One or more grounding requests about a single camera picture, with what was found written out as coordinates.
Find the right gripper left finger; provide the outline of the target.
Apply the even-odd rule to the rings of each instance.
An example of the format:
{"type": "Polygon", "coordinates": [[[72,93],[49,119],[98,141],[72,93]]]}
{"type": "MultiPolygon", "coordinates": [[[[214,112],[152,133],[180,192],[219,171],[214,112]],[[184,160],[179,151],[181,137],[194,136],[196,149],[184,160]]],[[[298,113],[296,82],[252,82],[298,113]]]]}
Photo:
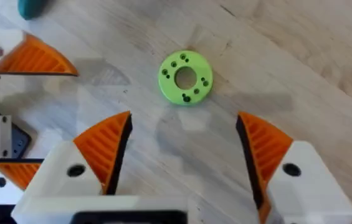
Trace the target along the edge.
{"type": "Polygon", "coordinates": [[[129,111],[51,149],[24,191],[34,197],[113,195],[133,126],[129,111]]]}

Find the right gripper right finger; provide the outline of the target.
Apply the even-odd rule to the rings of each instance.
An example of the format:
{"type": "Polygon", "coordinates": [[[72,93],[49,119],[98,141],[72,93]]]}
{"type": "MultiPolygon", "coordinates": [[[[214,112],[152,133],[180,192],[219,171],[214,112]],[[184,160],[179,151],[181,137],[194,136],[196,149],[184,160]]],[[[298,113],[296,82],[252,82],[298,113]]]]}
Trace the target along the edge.
{"type": "Polygon", "coordinates": [[[235,128],[260,223],[352,223],[350,199],[312,144],[244,111],[235,128]]]}

